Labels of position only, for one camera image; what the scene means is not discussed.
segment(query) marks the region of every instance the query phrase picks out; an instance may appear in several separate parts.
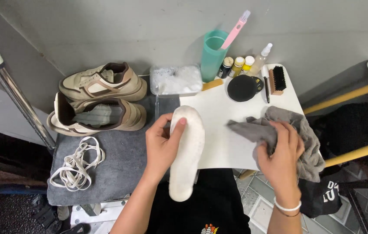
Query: teal cup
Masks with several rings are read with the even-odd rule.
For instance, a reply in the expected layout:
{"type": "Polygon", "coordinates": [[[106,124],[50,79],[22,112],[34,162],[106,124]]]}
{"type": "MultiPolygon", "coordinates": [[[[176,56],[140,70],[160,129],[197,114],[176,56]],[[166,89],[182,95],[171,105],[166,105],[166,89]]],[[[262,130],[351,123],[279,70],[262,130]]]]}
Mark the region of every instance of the teal cup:
{"type": "Polygon", "coordinates": [[[203,82],[213,81],[216,77],[218,69],[230,48],[229,46],[225,50],[220,49],[228,35],[227,32],[218,29],[204,35],[204,47],[200,67],[203,82]]]}

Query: beige sneaker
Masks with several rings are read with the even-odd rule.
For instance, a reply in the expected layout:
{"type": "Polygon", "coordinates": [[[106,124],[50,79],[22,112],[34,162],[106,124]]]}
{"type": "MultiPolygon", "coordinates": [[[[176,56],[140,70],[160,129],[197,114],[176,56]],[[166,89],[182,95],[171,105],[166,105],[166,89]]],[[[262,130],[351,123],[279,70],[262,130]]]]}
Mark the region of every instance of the beige sneaker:
{"type": "Polygon", "coordinates": [[[135,131],[146,121],[143,106],[113,97],[83,101],[73,108],[62,93],[57,93],[54,108],[47,125],[56,132],[75,137],[106,130],[135,131]]]}
{"type": "Polygon", "coordinates": [[[146,95],[147,83],[124,63],[110,62],[71,75],[59,83],[59,90],[74,101],[120,98],[133,102],[146,95]]]}

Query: gray mat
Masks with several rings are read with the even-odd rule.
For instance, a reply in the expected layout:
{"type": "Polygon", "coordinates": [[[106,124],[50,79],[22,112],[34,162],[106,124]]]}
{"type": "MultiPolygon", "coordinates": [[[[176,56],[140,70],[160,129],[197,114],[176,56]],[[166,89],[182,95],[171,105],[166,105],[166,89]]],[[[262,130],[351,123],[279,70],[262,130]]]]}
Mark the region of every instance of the gray mat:
{"type": "MultiPolygon", "coordinates": [[[[51,205],[94,204],[123,198],[133,192],[146,166],[145,131],[155,122],[155,96],[149,90],[149,77],[144,79],[148,82],[148,93],[136,103],[146,109],[145,126],[134,132],[113,130],[92,135],[106,153],[106,160],[97,168],[87,170],[93,183],[87,190],[70,192],[66,188],[52,186],[48,180],[47,197],[51,205]]],[[[177,107],[178,98],[159,99],[160,114],[174,112],[177,107]]],[[[83,137],[58,134],[51,174],[62,166],[65,156],[74,153],[81,139],[83,137]]],[[[95,145],[93,140],[87,142],[95,145]]],[[[94,159],[95,152],[87,151],[85,156],[89,153],[94,159]]]]}

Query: white shoelace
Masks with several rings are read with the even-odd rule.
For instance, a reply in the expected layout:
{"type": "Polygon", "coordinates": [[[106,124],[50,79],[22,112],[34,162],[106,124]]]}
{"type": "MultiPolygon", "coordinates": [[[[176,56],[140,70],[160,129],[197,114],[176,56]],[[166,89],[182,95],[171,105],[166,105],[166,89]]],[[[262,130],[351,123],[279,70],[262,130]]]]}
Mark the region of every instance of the white shoelace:
{"type": "Polygon", "coordinates": [[[100,149],[100,145],[97,139],[92,136],[87,136],[80,141],[80,145],[76,149],[76,152],[74,152],[72,155],[64,157],[64,163],[62,167],[52,174],[51,178],[49,179],[49,183],[56,187],[65,187],[72,192],[75,192],[77,190],[86,190],[92,184],[92,178],[87,174],[87,169],[93,166],[94,168],[96,168],[99,163],[105,160],[105,158],[106,155],[104,151],[100,149]],[[88,143],[84,142],[90,138],[96,141],[95,146],[89,145],[88,143]],[[97,153],[96,159],[91,163],[83,160],[84,152],[88,150],[95,150],[97,153]],[[54,181],[54,177],[56,177],[58,173],[60,179],[64,183],[63,185],[54,181]]]}

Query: hand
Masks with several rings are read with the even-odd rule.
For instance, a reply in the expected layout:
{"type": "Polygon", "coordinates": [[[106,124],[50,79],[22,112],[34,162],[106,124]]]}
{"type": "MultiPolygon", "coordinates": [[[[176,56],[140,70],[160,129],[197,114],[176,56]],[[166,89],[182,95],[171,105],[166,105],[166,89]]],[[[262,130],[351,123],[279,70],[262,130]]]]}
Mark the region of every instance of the hand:
{"type": "Polygon", "coordinates": [[[169,128],[164,127],[171,119],[172,113],[163,114],[146,131],[146,154],[148,162],[146,163],[145,171],[150,174],[151,178],[154,178],[158,182],[177,157],[180,139],[187,124],[187,120],[181,118],[170,136],[169,128]]]}
{"type": "Polygon", "coordinates": [[[266,142],[258,146],[260,170],[274,188],[278,204],[292,209],[298,205],[301,198],[296,165],[304,152],[304,142],[289,123],[270,121],[270,125],[278,132],[278,142],[271,156],[268,156],[266,142]]]}

